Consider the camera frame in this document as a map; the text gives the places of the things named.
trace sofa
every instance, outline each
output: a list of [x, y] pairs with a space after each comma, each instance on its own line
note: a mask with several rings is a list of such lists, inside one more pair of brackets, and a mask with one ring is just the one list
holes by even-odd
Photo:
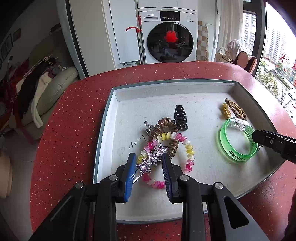
[[[41, 138], [48, 119], [53, 113], [63, 92], [71, 83], [79, 79], [78, 72], [70, 57], [61, 30], [49, 35], [33, 48], [29, 56], [29, 69], [40, 59], [51, 54], [62, 67], [65, 67], [65, 69], [52, 79], [38, 101], [37, 110], [44, 125], [40, 128], [36, 127], [30, 111], [31, 104], [21, 120], [23, 128], [26, 129], [34, 140]], [[23, 130], [17, 127], [14, 116], [10, 117], [8, 125], [9, 128], [14, 129], [19, 135], [25, 136]]]

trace tall building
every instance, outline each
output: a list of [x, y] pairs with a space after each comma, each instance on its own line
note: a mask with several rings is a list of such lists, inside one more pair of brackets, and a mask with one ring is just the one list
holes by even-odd
[[286, 44], [285, 34], [281, 29], [275, 29], [267, 22], [265, 46], [263, 54], [268, 56], [273, 62], [277, 63], [283, 56]]
[[243, 15], [243, 29], [241, 36], [241, 44], [243, 50], [252, 55], [255, 35], [256, 35], [256, 15], [245, 13]]

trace green plastic wristband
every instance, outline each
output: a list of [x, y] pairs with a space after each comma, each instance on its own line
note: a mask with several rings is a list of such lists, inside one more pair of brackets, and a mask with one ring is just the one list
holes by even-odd
[[[247, 135], [249, 142], [250, 142], [250, 153], [248, 155], [241, 154], [237, 150], [233, 148], [233, 146], [230, 144], [227, 135], [226, 135], [226, 128], [232, 127], [239, 129], [241, 131], [244, 131], [244, 133]], [[236, 161], [246, 161], [249, 160], [252, 156], [255, 155], [258, 144], [253, 142], [252, 140], [252, 133], [254, 132], [254, 129], [252, 126], [246, 122], [245, 120], [241, 120], [235, 117], [231, 117], [228, 120], [225, 121], [223, 126], [220, 130], [220, 141], [222, 144], [222, 147], [226, 151], [226, 153], [234, 160]]]

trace rhinestone star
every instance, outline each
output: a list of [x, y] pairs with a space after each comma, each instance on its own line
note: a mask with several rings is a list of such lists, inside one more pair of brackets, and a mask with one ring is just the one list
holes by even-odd
[[142, 163], [136, 165], [136, 167], [140, 169], [140, 174], [143, 174], [144, 172], [151, 173], [151, 169], [150, 169], [151, 166], [152, 166], [152, 162], [148, 162], [146, 160], [143, 160]]
[[160, 160], [160, 157], [158, 156], [157, 152], [152, 153], [148, 153], [148, 159], [147, 161], [152, 162], [152, 164], [156, 165], [157, 161]]
[[158, 144], [157, 147], [154, 147], [154, 151], [158, 153], [158, 156], [160, 157], [163, 153], [166, 153], [166, 150], [168, 149], [167, 146], [163, 146], [161, 143]]

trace car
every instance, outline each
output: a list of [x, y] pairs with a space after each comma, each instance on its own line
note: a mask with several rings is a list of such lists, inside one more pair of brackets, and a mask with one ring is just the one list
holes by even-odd
[[266, 73], [269, 73], [269, 71], [270, 71], [268, 66], [265, 66], [263, 69]]
[[284, 75], [281, 72], [278, 72], [276, 75], [277, 75], [277, 77], [280, 77], [281, 79], [284, 78]]
[[289, 90], [289, 91], [288, 91], [288, 95], [289, 95], [293, 100], [296, 100], [295, 89]]

